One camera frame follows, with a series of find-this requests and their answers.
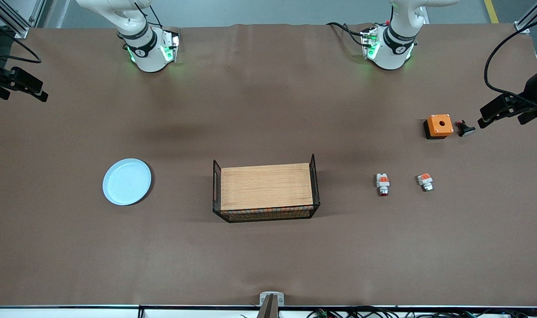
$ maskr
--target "small white connector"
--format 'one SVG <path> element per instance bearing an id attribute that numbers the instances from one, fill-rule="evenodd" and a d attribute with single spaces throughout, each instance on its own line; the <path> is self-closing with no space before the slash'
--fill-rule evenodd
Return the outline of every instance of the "small white connector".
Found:
<path id="1" fill-rule="evenodd" d="M 425 191 L 431 191 L 434 189 L 434 186 L 432 185 L 433 181 L 434 180 L 431 178 L 429 173 L 418 175 L 418 183 L 420 186 L 424 187 Z"/>
<path id="2" fill-rule="evenodd" d="M 377 173 L 376 174 L 376 187 L 380 192 L 381 197 L 388 196 L 388 187 L 390 186 L 390 181 L 388 181 L 388 175 L 386 173 Z"/>

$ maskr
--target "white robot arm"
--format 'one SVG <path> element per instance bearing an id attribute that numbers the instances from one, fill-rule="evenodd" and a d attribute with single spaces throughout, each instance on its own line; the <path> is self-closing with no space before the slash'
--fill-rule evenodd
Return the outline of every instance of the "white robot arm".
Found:
<path id="1" fill-rule="evenodd" d="M 444 7 L 459 0 L 389 0 L 392 4 L 390 24 L 379 25 L 363 33 L 363 54 L 386 70 L 401 67 L 410 58 L 416 35 L 424 24 L 421 7 Z"/>
<path id="2" fill-rule="evenodd" d="M 76 0 L 113 23 L 131 54 L 131 60 L 145 72 L 160 71 L 173 62 L 178 50 L 178 34 L 150 26 L 140 9 L 151 0 Z"/>

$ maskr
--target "black wire basket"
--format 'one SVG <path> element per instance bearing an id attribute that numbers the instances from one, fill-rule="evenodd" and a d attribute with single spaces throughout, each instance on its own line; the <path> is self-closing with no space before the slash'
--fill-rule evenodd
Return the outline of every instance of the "black wire basket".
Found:
<path id="1" fill-rule="evenodd" d="M 311 155 L 309 172 L 312 204 L 291 205 L 286 207 L 222 210 L 222 169 L 214 160 L 212 210 L 217 216 L 229 223 L 309 219 L 314 216 L 315 211 L 320 205 L 318 178 L 315 169 L 315 156 L 313 154 Z"/>

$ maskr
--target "orange box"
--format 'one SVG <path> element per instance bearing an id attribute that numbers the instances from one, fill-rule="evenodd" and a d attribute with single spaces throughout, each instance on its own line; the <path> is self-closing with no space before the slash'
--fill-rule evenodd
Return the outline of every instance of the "orange box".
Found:
<path id="1" fill-rule="evenodd" d="M 424 130 L 427 139 L 444 139 L 454 132 L 453 123 L 448 114 L 431 115 L 424 121 Z"/>

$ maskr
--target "white plate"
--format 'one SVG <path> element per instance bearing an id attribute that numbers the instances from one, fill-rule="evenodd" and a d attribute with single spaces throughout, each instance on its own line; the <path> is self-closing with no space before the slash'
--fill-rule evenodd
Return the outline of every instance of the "white plate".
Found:
<path id="1" fill-rule="evenodd" d="M 103 177 L 103 195 L 113 204 L 129 205 L 141 200 L 151 187 L 151 170 L 139 159 L 117 161 Z"/>

